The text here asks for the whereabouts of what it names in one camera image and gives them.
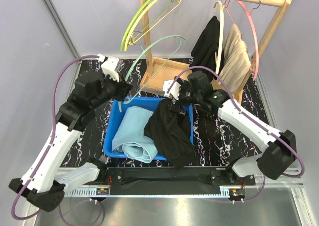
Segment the black trousers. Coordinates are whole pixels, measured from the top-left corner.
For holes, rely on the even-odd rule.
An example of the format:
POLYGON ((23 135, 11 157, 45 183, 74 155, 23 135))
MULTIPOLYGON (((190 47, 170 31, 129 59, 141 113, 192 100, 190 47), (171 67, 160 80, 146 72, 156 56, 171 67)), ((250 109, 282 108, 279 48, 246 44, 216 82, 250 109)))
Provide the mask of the black trousers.
POLYGON ((178 170, 196 160, 189 114, 171 99, 159 102, 144 127, 144 136, 152 139, 157 151, 178 170))
POLYGON ((216 16, 208 22, 192 52, 192 66, 204 66, 216 70, 216 55, 219 48, 220 21, 216 16))

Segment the light blue trousers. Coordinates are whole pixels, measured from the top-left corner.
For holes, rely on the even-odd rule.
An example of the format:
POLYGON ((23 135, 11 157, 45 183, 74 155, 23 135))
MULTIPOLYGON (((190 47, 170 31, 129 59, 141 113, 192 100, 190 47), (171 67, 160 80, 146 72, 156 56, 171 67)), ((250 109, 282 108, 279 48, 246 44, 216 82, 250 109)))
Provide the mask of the light blue trousers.
POLYGON ((112 152, 150 163, 158 151, 153 140, 144 135, 144 128, 153 112, 141 107, 129 107, 112 140, 112 152))

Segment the mint green hanger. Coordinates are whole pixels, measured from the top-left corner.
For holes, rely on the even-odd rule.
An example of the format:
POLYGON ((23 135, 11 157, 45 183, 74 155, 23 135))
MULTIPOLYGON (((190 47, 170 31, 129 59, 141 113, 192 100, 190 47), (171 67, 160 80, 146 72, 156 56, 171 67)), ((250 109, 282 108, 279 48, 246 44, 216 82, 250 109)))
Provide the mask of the mint green hanger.
POLYGON ((132 71, 136 68, 136 65, 138 63, 138 61, 141 59, 141 57, 143 55, 146 54, 147 51, 149 51, 153 46, 155 46, 156 44, 160 43, 161 41, 164 41, 166 39, 169 39, 169 38, 174 38, 175 40, 175 43, 177 45, 177 49, 172 53, 172 55, 166 59, 164 61, 164 63, 161 65, 161 67, 150 77, 150 79, 146 82, 146 84, 142 87, 139 88, 139 90, 135 93, 134 96, 132 96, 130 99, 128 100, 124 100, 123 101, 123 104, 124 105, 128 105, 129 103, 132 102, 132 100, 147 86, 147 84, 161 71, 161 69, 168 63, 168 61, 179 51, 179 49, 181 48, 182 46, 182 41, 178 42, 177 41, 177 38, 181 38, 183 41, 186 41, 186 38, 183 37, 182 35, 169 35, 169 36, 165 36, 163 38, 160 38, 159 40, 155 41, 154 43, 152 43, 151 45, 149 45, 148 47, 146 47, 142 52, 141 54, 138 56, 138 58, 134 61, 134 63, 131 65, 131 67, 129 68, 126 76, 125 76, 125 81, 128 80, 128 78, 130 77, 130 75, 132 74, 132 71))

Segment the green plastic hanger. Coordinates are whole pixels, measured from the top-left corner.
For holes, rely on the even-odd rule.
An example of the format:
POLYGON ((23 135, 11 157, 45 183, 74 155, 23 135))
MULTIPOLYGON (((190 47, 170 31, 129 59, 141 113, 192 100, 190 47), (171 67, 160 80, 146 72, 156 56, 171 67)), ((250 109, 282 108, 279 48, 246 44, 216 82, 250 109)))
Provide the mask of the green plastic hanger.
POLYGON ((150 45, 150 31, 175 11, 183 0, 169 0, 168 5, 150 20, 149 12, 162 1, 163 0, 145 0, 145 2, 142 3, 125 30, 120 43, 120 52, 126 52, 129 46, 137 45, 141 39, 144 40, 145 46, 150 45))

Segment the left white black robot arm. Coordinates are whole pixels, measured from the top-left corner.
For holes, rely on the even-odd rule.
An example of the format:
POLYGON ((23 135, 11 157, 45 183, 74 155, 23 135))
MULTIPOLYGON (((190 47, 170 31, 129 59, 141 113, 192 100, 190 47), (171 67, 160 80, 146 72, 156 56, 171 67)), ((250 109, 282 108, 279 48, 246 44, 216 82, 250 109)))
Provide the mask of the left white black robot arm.
POLYGON ((63 175, 57 175, 57 171, 73 143, 95 118, 96 110, 110 100, 123 101, 131 89, 123 76, 113 79, 95 71, 80 74, 67 101, 54 113, 55 123, 45 146, 27 173, 12 179, 9 188, 50 212, 60 205, 66 193, 88 182, 104 183, 108 172, 96 159, 63 175))

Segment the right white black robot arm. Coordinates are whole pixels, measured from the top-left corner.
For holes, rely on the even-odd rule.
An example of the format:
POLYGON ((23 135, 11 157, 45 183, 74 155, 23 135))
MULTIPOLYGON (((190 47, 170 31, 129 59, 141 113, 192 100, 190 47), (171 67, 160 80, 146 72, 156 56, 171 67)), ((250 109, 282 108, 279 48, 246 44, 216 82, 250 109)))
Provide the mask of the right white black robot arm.
POLYGON ((260 154, 236 159, 228 165, 226 178, 238 184, 245 176, 263 174, 276 180, 297 159, 296 138, 289 130, 281 132, 244 109, 229 90, 213 89, 207 75, 193 72, 182 80, 174 79, 165 93, 182 105, 197 104, 208 113, 230 123, 247 136, 260 150, 260 154))

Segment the beige trousers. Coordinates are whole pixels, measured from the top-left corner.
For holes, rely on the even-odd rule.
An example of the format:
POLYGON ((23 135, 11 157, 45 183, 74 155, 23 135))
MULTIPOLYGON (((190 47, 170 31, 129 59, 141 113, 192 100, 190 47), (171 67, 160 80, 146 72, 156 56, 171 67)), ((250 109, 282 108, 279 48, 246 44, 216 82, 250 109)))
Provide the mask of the beige trousers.
POLYGON ((219 77, 232 94, 235 94, 249 72, 251 62, 247 44, 239 27, 233 24, 223 42, 224 65, 219 77))

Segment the pink plastic hanger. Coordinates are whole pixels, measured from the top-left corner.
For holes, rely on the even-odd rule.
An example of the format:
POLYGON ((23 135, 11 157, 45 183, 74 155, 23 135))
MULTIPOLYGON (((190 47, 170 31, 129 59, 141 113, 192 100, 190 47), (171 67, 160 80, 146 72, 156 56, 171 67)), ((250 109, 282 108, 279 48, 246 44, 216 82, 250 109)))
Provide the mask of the pink plastic hanger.
POLYGON ((249 21, 250 27, 251 27, 251 31, 252 31, 252 35, 253 35, 253 40, 254 40, 254 46, 255 46, 255 55, 254 55, 254 60, 251 61, 251 67, 248 73, 253 73, 253 79, 255 80, 258 76, 258 72, 259 72, 259 60, 260 60, 260 56, 261 56, 261 51, 259 50, 258 47, 258 39, 257 39, 257 34, 256 34, 256 30, 255 30, 255 26, 251 17, 251 13, 248 12, 248 10, 246 9, 246 7, 244 6, 244 4, 241 1, 237 1, 237 3, 242 7, 243 11, 245 12, 247 19, 249 21))

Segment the cream plastic hanger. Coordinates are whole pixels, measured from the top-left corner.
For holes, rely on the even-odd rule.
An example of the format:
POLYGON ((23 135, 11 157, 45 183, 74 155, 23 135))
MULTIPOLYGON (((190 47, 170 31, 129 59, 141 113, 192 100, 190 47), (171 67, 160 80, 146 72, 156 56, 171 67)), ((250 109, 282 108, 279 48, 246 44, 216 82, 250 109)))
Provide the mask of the cream plastic hanger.
POLYGON ((220 30, 219 30, 219 42, 218 42, 218 52, 217 52, 217 62, 215 72, 218 75, 220 72, 221 59, 222 59, 222 46, 223 46, 223 36, 224 36, 224 5, 221 1, 217 1, 214 5, 214 10, 217 12, 217 7, 219 7, 220 12, 220 30))

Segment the blue plastic bin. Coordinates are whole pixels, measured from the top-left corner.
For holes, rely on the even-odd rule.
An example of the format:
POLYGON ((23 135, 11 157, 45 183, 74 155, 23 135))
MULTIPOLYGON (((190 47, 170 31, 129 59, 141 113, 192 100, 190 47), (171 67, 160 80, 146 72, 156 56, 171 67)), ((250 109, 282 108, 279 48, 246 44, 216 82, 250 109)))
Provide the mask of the blue plastic bin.
MULTIPOLYGON (((124 153, 113 153, 112 152, 112 140, 119 128, 119 125, 124 117, 126 110, 129 107, 137 106, 152 112, 155 111, 157 105, 160 101, 164 100, 165 98, 150 98, 150 97, 136 97, 132 100, 131 103, 128 105, 124 105, 123 102, 114 101, 111 108, 110 118, 108 127, 106 130, 106 136, 104 141, 103 150, 104 153, 111 158, 128 158, 124 153)), ((191 132, 193 134, 193 115, 192 115, 192 107, 184 107, 184 109, 188 112, 190 120, 191 120, 191 132)), ((161 155, 159 152, 154 157, 153 160, 165 160, 167 159, 161 155)))

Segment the wooden clothes rack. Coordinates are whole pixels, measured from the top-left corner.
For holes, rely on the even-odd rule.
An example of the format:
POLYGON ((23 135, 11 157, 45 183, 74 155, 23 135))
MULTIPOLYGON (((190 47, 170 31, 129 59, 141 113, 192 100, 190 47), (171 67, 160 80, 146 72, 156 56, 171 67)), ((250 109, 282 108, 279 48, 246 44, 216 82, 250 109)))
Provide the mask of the wooden clothes rack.
MULTIPOLYGON (((234 1, 241 1, 249 2, 249 3, 257 3, 259 5, 267 5, 277 7, 277 11, 274 14, 272 21, 270 22, 263 38, 260 42, 258 42, 259 50, 261 51, 261 56, 264 53, 267 45, 269 44, 272 36, 274 35, 276 29, 278 28, 281 20, 283 19, 284 15, 286 14, 289 6, 291 5, 292 0, 234 0, 234 1)), ((144 3, 145 0, 140 0, 140 5, 144 3)), ((153 57, 151 50, 147 51, 144 55, 146 57, 146 64, 147 69, 146 72, 140 82, 140 87, 144 86, 146 82, 150 79, 150 77, 161 67, 166 59, 153 57)), ((166 80, 172 79, 173 76, 181 73, 188 67, 187 64, 172 61, 171 59, 168 63, 161 69, 161 71, 147 84, 147 86, 143 89, 145 92, 156 94, 156 95, 164 95, 162 90, 163 84, 166 80)), ((246 85, 249 77, 254 75, 253 73, 247 73, 242 84, 240 85, 239 89, 235 93, 235 99, 241 103, 242 102, 242 94, 244 86, 246 85)))

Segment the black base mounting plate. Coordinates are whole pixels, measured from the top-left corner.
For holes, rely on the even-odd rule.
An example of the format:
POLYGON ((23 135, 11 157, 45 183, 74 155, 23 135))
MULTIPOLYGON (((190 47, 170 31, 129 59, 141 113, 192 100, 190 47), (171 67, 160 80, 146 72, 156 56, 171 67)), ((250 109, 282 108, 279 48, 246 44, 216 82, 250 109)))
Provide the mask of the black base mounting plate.
POLYGON ((255 177, 228 176, 225 167, 109 167, 99 192, 114 197, 225 197, 229 188, 255 186, 255 177))

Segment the aluminium rail frame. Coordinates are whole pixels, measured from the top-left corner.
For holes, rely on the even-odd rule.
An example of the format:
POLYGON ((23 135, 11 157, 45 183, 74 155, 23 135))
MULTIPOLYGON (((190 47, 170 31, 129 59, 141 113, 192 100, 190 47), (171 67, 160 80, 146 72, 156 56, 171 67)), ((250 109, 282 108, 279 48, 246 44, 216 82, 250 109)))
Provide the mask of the aluminium rail frame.
POLYGON ((317 223, 303 190, 301 178, 281 175, 276 180, 262 174, 229 176, 226 167, 109 167, 101 180, 86 182, 65 197, 90 198, 202 198, 219 203, 245 203, 259 199, 266 188, 289 189, 298 218, 304 226, 317 223))

